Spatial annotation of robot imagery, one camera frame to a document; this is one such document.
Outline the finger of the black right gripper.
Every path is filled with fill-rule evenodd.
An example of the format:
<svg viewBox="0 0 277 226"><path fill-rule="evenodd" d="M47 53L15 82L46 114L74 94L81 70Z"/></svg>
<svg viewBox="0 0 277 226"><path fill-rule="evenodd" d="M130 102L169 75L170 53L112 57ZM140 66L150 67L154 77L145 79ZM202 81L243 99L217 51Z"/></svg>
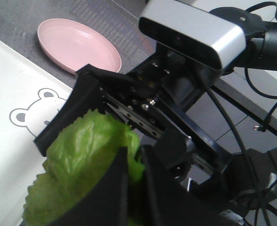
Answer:
<svg viewBox="0 0 277 226"><path fill-rule="evenodd" d="M99 69L90 64L76 71L76 74L78 78L68 100L34 140L43 157L59 132L77 118L83 117L88 110L97 109L100 113L113 112L105 105L101 90L105 90L106 93L121 92L134 84L134 79L126 74Z"/></svg>

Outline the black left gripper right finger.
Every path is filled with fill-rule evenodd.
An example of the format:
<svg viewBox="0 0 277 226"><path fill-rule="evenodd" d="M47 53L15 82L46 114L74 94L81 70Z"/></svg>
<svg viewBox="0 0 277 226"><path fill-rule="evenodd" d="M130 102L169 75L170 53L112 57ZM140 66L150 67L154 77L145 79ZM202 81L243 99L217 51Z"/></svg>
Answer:
<svg viewBox="0 0 277 226"><path fill-rule="evenodd" d="M141 147L144 225L220 226L219 214L190 195L163 166L152 146Z"/></svg>

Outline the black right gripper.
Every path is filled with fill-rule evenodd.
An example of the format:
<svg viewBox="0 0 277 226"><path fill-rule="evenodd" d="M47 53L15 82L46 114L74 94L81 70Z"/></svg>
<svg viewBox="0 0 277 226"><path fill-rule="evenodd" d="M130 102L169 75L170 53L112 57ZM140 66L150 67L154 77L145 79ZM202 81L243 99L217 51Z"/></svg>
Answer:
<svg viewBox="0 0 277 226"><path fill-rule="evenodd" d="M104 90L114 114L155 140L153 151L177 179L196 165L219 181L230 153L187 115L216 80L216 73L158 44L155 53L126 75L134 79L132 87L121 92Z"/></svg>

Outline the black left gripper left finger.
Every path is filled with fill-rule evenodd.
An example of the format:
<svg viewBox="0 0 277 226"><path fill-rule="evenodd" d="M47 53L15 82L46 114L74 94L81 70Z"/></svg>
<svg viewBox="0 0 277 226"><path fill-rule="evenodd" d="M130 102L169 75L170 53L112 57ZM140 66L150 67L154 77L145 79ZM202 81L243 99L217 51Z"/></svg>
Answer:
<svg viewBox="0 0 277 226"><path fill-rule="evenodd" d="M128 162L119 149L96 186L52 226L126 226L128 223Z"/></svg>

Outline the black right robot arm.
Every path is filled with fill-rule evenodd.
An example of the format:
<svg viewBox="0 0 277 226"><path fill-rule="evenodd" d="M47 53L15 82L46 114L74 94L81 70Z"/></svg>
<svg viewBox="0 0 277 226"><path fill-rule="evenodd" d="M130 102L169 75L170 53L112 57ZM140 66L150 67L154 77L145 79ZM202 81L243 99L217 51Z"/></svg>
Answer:
<svg viewBox="0 0 277 226"><path fill-rule="evenodd" d="M150 1L156 51L127 74L90 64L36 137L46 173L24 221L43 226L245 226L277 217L277 148L246 149L211 86L238 66L277 71L277 21Z"/></svg>

